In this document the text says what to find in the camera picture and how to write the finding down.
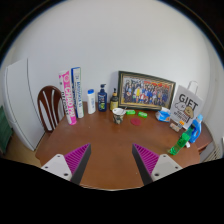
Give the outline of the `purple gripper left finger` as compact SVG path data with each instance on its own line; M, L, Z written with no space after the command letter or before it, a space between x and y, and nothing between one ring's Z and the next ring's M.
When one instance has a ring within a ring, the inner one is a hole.
M91 145L85 144L66 155L56 154L42 169L79 185L91 155Z

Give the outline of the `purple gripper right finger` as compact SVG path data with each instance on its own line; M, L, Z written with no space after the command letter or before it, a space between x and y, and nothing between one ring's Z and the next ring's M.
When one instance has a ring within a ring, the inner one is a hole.
M138 144L132 145L132 154L144 185L148 185L182 169L167 154L158 155Z

